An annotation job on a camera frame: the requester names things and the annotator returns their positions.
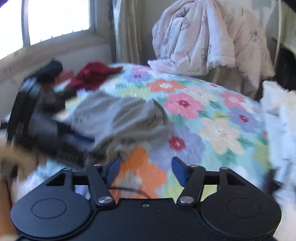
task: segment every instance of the gray cloth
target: gray cloth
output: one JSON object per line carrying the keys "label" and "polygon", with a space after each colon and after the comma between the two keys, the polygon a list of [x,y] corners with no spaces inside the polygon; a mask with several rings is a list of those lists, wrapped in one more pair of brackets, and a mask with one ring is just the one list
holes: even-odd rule
{"label": "gray cloth", "polygon": [[156,101],[118,98],[99,90],[86,98],[65,121],[84,136],[95,137],[89,151],[107,161],[126,160],[138,142],[168,134],[170,122]]}

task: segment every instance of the metal screw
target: metal screw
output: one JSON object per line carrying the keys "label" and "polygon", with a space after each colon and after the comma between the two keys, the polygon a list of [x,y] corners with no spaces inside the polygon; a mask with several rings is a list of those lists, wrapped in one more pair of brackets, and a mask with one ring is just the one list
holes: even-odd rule
{"label": "metal screw", "polygon": [[98,202],[102,203],[102,204],[109,204],[113,201],[113,198],[109,197],[109,196],[103,196],[103,197],[99,197]]}
{"label": "metal screw", "polygon": [[181,203],[190,204],[194,202],[194,198],[190,196],[183,196],[180,198]]}

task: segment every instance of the round circular pad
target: round circular pad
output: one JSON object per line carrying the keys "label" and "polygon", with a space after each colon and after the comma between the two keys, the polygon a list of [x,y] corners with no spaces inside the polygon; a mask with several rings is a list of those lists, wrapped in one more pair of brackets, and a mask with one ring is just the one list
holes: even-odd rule
{"label": "round circular pad", "polygon": [[239,240],[271,235],[281,220],[281,210],[272,198],[245,186],[208,196],[201,203],[201,215],[210,228]]}
{"label": "round circular pad", "polygon": [[66,204],[59,199],[43,199],[34,204],[32,213],[39,218],[57,218],[67,209]]}
{"label": "round circular pad", "polygon": [[22,234],[56,239],[74,233],[91,214],[90,203],[85,197],[63,186],[39,186],[15,203],[11,219]]}
{"label": "round circular pad", "polygon": [[260,212],[260,206],[248,198],[235,198],[226,204],[226,209],[239,218],[252,218]]}

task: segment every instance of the blue gripper pad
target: blue gripper pad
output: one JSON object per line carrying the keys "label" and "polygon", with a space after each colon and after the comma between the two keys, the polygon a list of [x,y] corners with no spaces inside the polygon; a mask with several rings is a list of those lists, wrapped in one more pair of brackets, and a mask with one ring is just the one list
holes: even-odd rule
{"label": "blue gripper pad", "polygon": [[172,158],[172,170],[178,182],[184,187],[190,176],[188,175],[188,166],[178,157]]}
{"label": "blue gripper pad", "polygon": [[116,158],[109,162],[105,166],[106,176],[105,176],[105,183],[107,187],[110,187],[114,182],[115,178],[117,177],[120,169],[120,158]]}

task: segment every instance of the window frame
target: window frame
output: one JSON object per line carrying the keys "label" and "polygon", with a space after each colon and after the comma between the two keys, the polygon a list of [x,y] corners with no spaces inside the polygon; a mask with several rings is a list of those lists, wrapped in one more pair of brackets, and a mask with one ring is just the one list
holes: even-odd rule
{"label": "window frame", "polygon": [[89,0],[90,28],[79,32],[64,34],[40,43],[30,45],[28,25],[28,2],[22,0],[23,48],[0,59],[0,82],[11,78],[24,68],[42,63],[54,56],[109,43],[109,4],[106,0]]}

